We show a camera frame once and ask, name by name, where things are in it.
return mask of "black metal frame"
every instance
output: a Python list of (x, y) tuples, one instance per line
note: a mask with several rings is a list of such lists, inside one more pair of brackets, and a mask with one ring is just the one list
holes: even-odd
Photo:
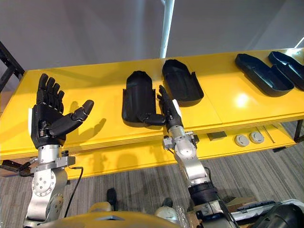
[[(294, 142), (295, 143), (300, 143), (300, 142), (304, 141), (304, 135), (300, 136), (302, 124), (303, 124), (303, 120), (298, 120), (297, 121), (296, 129), (295, 129), (295, 133), (294, 133)], [(279, 148), (274, 148), (273, 152), (276, 153), (276, 152), (279, 152), (279, 151), (284, 150), (284, 149), (286, 149), (285, 146), (279, 147)]]
[[(19, 169), (20, 169), (21, 166), (22, 165), (17, 163), (17, 162), (14, 162), (14, 161), (11, 161), (11, 160), (3, 160), (2, 164), (0, 165), (0, 169), (4, 169), (4, 170), (14, 172), (15, 175), (20, 175)], [(27, 167), (24, 170), (22, 170), (21, 172), (22, 172), (21, 175), (29, 176), (30, 175), (30, 168)]]
[(24, 69), (0, 41), (0, 59), (8, 67), (0, 78), (0, 93), (14, 74), (19, 80), (23, 77)]

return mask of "white sticker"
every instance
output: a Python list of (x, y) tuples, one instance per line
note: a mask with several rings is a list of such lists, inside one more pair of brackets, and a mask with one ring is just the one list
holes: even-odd
[(180, 117), (182, 118), (182, 116), (181, 116), (181, 110), (180, 110), (180, 107), (179, 107), (179, 104), (177, 103), (177, 100), (172, 100), (172, 102), (173, 102), (173, 104), (174, 104), (174, 107), (175, 107), (175, 109), (176, 109), (176, 111), (177, 111), (177, 113), (180, 115)]

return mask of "small metal disc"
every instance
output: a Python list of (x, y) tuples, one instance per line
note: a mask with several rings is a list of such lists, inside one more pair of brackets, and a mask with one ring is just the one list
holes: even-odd
[(249, 145), (249, 140), (246, 136), (242, 135), (242, 134), (238, 134), (235, 138), (234, 141), (236, 142), (236, 144), (238, 146), (248, 146)]
[(251, 142), (259, 144), (264, 142), (264, 137), (260, 132), (252, 132), (249, 134), (249, 139)]

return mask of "black cable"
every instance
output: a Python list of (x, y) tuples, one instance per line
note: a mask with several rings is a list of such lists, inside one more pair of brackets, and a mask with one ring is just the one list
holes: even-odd
[(171, 149), (168, 149), (168, 151), (170, 151), (172, 154), (174, 154), (174, 152)]
[(74, 197), (75, 191), (76, 191), (76, 189), (77, 189), (77, 187), (78, 187), (78, 184), (79, 184), (80, 179), (81, 179), (81, 177), (82, 177), (82, 174), (83, 174), (83, 172), (84, 172), (84, 168), (83, 168), (83, 167), (72, 167), (72, 168), (69, 167), (69, 168), (70, 168), (70, 169), (73, 169), (73, 170), (79, 170), (79, 169), (81, 169), (81, 173), (80, 173), (80, 175), (79, 175), (79, 178), (78, 178), (78, 181), (77, 181), (76, 186), (75, 186), (75, 188), (74, 188), (74, 191), (73, 191), (73, 193), (72, 193), (72, 195), (71, 195), (71, 197), (70, 197), (70, 200), (69, 200), (69, 202), (68, 202), (68, 205), (67, 205), (67, 208), (66, 208), (65, 217), (67, 216), (68, 209), (70, 208), (70, 205), (71, 205), (72, 199), (73, 199), (73, 197)]
[[(211, 170), (210, 170), (208, 167), (204, 167), (204, 168), (205, 168), (206, 170), (208, 170), (210, 182), (211, 182), (212, 186), (215, 188), (215, 186), (214, 186), (214, 184), (213, 184), (213, 182), (212, 182), (212, 178), (211, 178)], [(218, 199), (219, 199), (220, 201), (222, 201), (223, 204), (224, 204), (224, 206), (226, 207), (226, 205), (225, 205), (224, 201), (222, 200), (222, 198), (221, 198), (218, 194), (217, 194), (217, 196), (218, 196)], [(236, 222), (236, 220), (234, 219), (233, 215), (231, 214), (231, 212), (228, 210), (227, 207), (226, 207), (226, 210), (228, 211), (230, 217), (232, 218), (234, 225), (236, 225), (237, 228), (239, 228), (238, 223)]]

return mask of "gray wall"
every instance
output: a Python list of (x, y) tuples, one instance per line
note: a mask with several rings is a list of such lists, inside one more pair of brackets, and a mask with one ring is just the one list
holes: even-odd
[[(161, 0), (0, 0), (0, 40), (25, 69), (157, 58), (163, 10)], [(176, 0), (167, 56), (291, 48), (303, 12), (304, 0)]]

